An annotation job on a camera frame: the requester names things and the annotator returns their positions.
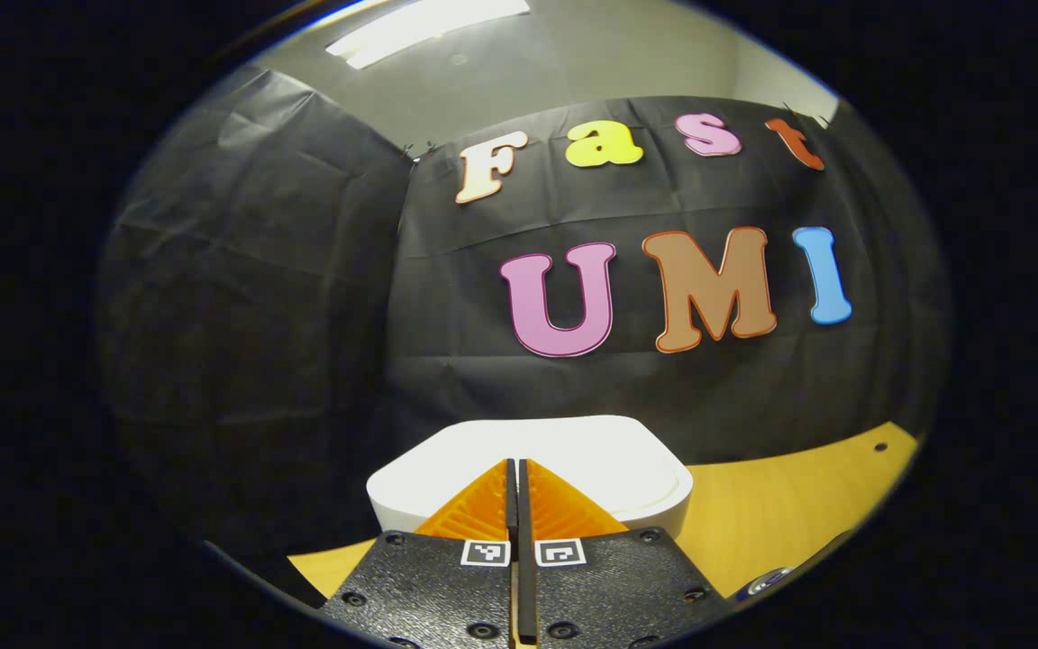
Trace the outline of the ceiling light panel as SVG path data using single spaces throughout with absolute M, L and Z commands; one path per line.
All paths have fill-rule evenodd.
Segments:
M 526 0 L 420 0 L 375 18 L 331 42 L 325 52 L 351 69 L 366 69 L 424 40 L 466 26 L 530 12 Z

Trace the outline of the white desktop garbage bin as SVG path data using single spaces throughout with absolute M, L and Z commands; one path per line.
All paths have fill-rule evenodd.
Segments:
M 412 533 L 487 469 L 535 460 L 623 525 L 679 535 L 695 480 L 639 420 L 475 420 L 429 436 L 368 477 L 380 529 Z

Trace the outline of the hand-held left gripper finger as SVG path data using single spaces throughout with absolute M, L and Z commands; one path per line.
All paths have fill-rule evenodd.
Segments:
M 667 530 L 622 525 L 528 459 L 516 541 L 516 632 L 536 649 L 662 649 L 733 609 Z
M 514 649 L 515 481 L 499 461 L 412 533 L 387 530 L 322 615 L 405 649 Z

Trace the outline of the black backdrop cloth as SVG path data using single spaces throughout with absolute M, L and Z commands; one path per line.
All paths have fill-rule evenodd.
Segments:
M 954 300 L 849 107 L 589 100 L 412 163 L 248 66 L 133 178 L 97 322 L 152 492 L 248 558 L 374 533 L 363 481 L 461 422 L 629 416 L 694 464 L 926 433 Z

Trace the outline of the wooden desktop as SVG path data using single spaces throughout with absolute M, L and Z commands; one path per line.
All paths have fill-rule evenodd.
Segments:
M 668 449 L 679 459 L 678 449 Z M 765 571 L 800 566 L 859 526 L 916 452 L 916 438 L 886 423 L 767 459 L 680 461 L 695 485 L 675 539 L 713 587 L 732 596 Z

